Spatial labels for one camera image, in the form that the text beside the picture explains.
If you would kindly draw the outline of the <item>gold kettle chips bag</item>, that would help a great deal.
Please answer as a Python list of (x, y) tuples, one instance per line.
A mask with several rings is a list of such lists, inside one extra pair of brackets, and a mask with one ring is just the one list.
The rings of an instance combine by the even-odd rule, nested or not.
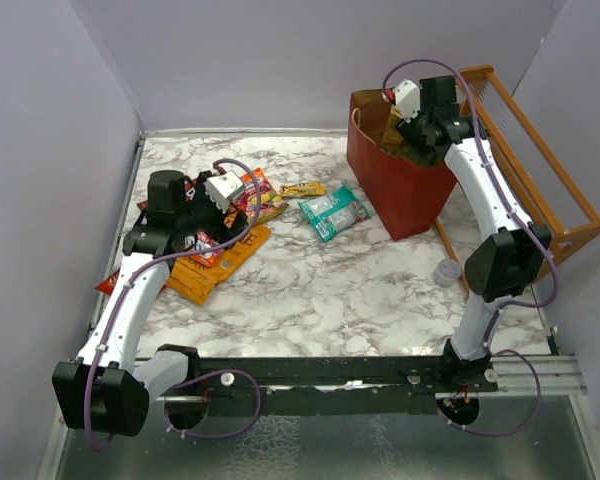
[(400, 116), (395, 106), (390, 107), (381, 135), (380, 149), (420, 167), (437, 167), (442, 163), (435, 149), (424, 143), (422, 137)]

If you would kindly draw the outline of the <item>yellow Kettle honey dijon bag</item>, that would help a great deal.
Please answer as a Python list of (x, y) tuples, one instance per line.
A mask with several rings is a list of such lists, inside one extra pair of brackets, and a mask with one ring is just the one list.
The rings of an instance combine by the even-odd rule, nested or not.
[(271, 230), (266, 226), (255, 226), (243, 240), (225, 250), (212, 268), (203, 267), (192, 257), (179, 258), (166, 281), (166, 286), (187, 300), (203, 305), (211, 291), (233, 275), (270, 235)]

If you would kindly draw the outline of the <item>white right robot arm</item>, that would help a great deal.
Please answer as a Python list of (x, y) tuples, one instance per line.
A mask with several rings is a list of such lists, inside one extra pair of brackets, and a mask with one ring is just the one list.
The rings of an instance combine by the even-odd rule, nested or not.
[(449, 342), (454, 358), (439, 367), (441, 383), (461, 391), (476, 371), (471, 362), (490, 354), (499, 314), (535, 280), (551, 242), (551, 231), (536, 224), (518, 203), (492, 153), (477, 111), (461, 112), (453, 76), (393, 90), (401, 117), (396, 129), (418, 152), (441, 160), (453, 173), (478, 221), (480, 244), (464, 264), (469, 298)]

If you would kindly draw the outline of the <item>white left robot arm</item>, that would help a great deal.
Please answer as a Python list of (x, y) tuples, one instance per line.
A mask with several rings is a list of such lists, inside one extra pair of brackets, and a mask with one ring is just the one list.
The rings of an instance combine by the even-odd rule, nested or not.
[(59, 362), (52, 375), (69, 428), (132, 437), (151, 403), (171, 387), (182, 395), (198, 388), (193, 349), (163, 347), (136, 365), (137, 347), (177, 255), (193, 253), (194, 236), (210, 237), (210, 253), (243, 237), (247, 215), (226, 217), (244, 190), (239, 175), (219, 168), (196, 179), (176, 170), (150, 175), (147, 204), (123, 239), (118, 280), (97, 326), (75, 359)]

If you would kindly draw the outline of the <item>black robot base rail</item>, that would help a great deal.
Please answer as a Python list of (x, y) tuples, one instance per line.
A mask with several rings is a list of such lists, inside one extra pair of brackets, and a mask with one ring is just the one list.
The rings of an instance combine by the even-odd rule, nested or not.
[(188, 378), (201, 382), (167, 392), (177, 414), (213, 417), (329, 416), (407, 413), (433, 415), (439, 394), (493, 393), (490, 359), (440, 356), (206, 358), (194, 347), (166, 344), (186, 356)]

